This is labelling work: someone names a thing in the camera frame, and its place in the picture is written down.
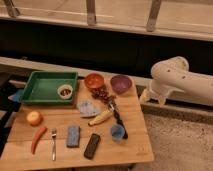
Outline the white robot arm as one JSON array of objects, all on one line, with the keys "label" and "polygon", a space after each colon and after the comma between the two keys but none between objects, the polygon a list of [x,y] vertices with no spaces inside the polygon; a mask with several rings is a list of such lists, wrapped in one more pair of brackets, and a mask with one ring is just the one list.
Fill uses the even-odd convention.
[{"label": "white robot arm", "polygon": [[171,94],[179,89],[199,102],[213,106],[213,76],[190,72],[189,63],[184,57],[172,57],[155,63],[151,76],[140,96],[141,104],[153,99],[164,105]]}]

